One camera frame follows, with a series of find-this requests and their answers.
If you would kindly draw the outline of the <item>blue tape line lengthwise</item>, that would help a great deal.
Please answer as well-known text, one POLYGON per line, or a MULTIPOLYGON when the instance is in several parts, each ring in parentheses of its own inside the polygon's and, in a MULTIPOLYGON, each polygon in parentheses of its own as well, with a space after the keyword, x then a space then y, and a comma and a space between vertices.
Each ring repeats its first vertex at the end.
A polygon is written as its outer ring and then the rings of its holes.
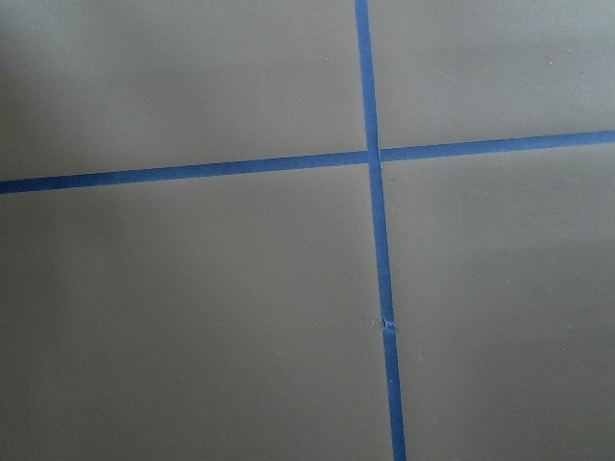
POLYGON ((393 459, 401 461, 407 459, 406 440, 381 171, 378 108, 368 2, 357 0, 355 12, 391 444, 393 459))

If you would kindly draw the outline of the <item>blue tape line crosswise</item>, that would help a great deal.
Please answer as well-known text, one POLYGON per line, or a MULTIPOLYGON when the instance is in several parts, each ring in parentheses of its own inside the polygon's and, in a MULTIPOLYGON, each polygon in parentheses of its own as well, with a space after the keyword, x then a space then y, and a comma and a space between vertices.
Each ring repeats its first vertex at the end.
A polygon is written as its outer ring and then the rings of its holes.
MULTIPOLYGON (((612 131, 566 133, 385 148, 380 150, 379 159, 382 162, 392 162, 422 158, 461 157, 500 152, 517 152, 597 144, 612 144, 613 142, 614 132, 612 131)), ((10 195, 17 193, 63 190, 71 188, 89 188, 129 183, 177 181, 286 170, 358 165, 367 164, 368 162, 369 154, 365 151, 328 153, 288 158, 238 160, 184 166, 7 180, 1 182, 1 193, 3 195, 10 195)))

